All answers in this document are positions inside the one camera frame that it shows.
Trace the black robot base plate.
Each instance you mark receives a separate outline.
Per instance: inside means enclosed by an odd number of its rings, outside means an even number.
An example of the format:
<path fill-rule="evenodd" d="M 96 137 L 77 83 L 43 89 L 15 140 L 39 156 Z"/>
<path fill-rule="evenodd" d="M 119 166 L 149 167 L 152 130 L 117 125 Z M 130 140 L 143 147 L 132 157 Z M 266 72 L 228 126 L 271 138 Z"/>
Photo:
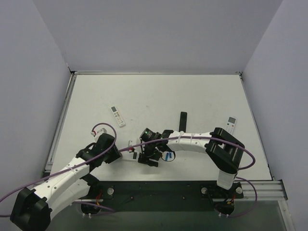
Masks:
<path fill-rule="evenodd" d="M 85 214 L 116 212 L 201 212 L 216 207 L 234 211 L 231 200 L 244 197 L 239 182 L 225 190 L 215 181 L 99 181 L 81 205 Z"/>

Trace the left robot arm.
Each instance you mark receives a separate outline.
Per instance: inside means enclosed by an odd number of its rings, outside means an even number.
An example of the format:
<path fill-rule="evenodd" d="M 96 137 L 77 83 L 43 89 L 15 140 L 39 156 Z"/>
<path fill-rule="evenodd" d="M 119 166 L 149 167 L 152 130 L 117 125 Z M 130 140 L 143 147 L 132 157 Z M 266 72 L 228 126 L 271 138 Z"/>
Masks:
<path fill-rule="evenodd" d="M 115 141 L 116 137 L 110 134 L 100 135 L 44 183 L 32 189 L 24 187 L 17 195 L 10 221 L 23 231 L 44 231 L 51 220 L 76 199 L 95 197 L 99 186 L 91 171 L 121 157 Z"/>

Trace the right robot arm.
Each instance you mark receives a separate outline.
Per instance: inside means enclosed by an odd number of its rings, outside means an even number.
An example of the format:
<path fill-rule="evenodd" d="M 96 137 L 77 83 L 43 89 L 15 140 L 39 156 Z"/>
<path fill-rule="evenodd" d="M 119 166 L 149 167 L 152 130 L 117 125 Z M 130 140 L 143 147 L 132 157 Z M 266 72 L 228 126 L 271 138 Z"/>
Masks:
<path fill-rule="evenodd" d="M 244 145 L 222 128 L 210 133 L 185 133 L 183 131 L 164 130 L 153 132 L 146 128 L 140 136 L 144 143 L 138 162 L 151 167 L 158 166 L 161 154 L 179 151 L 208 154 L 218 167 L 217 186 L 229 190 L 239 171 Z"/>

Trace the white red-faced remote control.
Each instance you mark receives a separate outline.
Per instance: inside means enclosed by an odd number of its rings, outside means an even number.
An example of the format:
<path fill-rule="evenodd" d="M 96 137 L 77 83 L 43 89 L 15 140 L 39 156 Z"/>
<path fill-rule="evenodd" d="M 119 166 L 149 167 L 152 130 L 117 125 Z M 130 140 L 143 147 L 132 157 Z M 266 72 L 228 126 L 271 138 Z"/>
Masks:
<path fill-rule="evenodd" d="M 137 162 L 139 157 L 139 152 L 122 152 L 122 160 L 127 162 Z"/>

